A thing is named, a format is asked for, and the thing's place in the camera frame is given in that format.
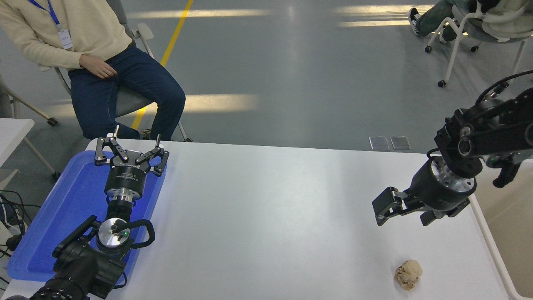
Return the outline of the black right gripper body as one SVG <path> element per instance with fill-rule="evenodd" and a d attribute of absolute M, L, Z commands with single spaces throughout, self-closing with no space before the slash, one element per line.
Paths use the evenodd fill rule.
<path fill-rule="evenodd" d="M 429 159 L 415 173 L 405 190 L 405 207 L 451 212 L 466 203 L 471 195 L 471 179 L 455 174 L 443 159 Z"/>

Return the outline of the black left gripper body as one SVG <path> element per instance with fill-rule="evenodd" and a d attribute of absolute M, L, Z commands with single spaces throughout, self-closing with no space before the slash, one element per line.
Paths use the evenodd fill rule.
<path fill-rule="evenodd" d="M 135 163 L 139 159 L 141 152 L 126 150 L 127 162 L 123 162 L 120 156 L 115 155 L 109 165 L 110 171 L 104 187 L 105 193 L 111 193 L 113 190 L 129 189 L 135 193 L 144 192 L 146 178 L 150 169 L 148 162 L 141 165 Z"/>

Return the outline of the person's hand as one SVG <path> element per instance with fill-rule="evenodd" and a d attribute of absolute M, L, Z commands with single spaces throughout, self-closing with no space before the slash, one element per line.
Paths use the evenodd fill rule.
<path fill-rule="evenodd" d="M 118 72 L 112 66 L 98 57 L 82 54 L 79 59 L 79 65 L 101 79 L 118 75 Z"/>

